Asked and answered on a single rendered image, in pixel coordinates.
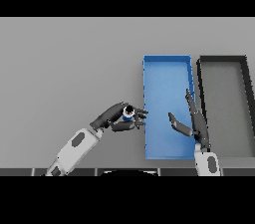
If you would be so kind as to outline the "dark grey bin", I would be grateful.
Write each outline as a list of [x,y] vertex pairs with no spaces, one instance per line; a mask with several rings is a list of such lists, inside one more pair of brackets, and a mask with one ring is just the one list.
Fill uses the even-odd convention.
[[247,57],[200,56],[200,103],[211,150],[219,157],[255,157],[255,99]]

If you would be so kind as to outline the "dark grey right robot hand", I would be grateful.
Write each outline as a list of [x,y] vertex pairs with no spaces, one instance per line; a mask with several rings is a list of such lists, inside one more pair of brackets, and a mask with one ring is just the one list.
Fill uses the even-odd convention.
[[169,121],[174,130],[191,137],[200,144],[201,149],[209,150],[211,147],[209,133],[205,118],[201,111],[196,107],[195,101],[189,90],[186,90],[185,98],[189,107],[189,114],[191,117],[192,127],[185,125],[177,120],[172,112],[168,114]]

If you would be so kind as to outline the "blue bin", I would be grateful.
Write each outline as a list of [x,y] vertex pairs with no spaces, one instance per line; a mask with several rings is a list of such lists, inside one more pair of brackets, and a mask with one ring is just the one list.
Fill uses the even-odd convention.
[[144,55],[143,108],[146,115],[145,158],[152,160],[192,159],[194,137],[171,127],[168,114],[192,127],[186,90],[195,98],[191,57],[189,55]]

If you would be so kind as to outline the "blue pipe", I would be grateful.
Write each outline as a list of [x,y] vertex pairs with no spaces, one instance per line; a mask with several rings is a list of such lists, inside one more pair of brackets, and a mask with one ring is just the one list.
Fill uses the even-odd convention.
[[134,115],[134,109],[132,106],[126,106],[123,111],[123,120],[130,121]]

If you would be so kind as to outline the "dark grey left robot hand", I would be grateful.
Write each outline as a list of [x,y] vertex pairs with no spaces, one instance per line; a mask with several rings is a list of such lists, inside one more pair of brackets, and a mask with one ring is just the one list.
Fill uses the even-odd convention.
[[[134,109],[134,115],[130,121],[123,120],[123,111],[126,106],[132,106]],[[100,114],[94,121],[90,123],[90,126],[95,131],[98,131],[99,129],[104,130],[105,128],[109,127],[114,132],[132,130],[135,127],[140,128],[143,126],[143,120],[147,115],[148,111],[136,108],[129,103],[121,102],[111,106]]]

